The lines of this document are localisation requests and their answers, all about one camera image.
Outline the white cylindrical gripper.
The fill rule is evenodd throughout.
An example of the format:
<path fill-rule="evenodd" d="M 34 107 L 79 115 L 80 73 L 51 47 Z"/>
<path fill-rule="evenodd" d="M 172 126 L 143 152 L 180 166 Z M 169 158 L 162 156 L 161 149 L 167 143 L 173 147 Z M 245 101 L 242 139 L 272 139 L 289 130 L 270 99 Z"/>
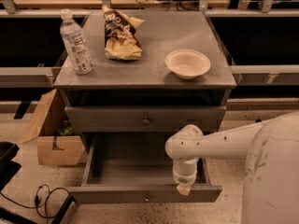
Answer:
<path fill-rule="evenodd" d="M 173 160 L 173 178 L 180 195 L 188 196 L 197 177 L 197 159 Z"/>

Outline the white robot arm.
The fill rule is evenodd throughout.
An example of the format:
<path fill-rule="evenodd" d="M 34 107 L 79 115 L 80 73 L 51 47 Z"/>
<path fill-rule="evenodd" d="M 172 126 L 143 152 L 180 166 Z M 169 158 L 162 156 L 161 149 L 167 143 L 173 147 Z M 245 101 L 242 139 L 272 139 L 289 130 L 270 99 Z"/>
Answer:
<path fill-rule="evenodd" d="M 204 135 L 187 125 L 165 143 L 187 195 L 200 158 L 245 159 L 241 224 L 299 224 L 299 113 Z"/>

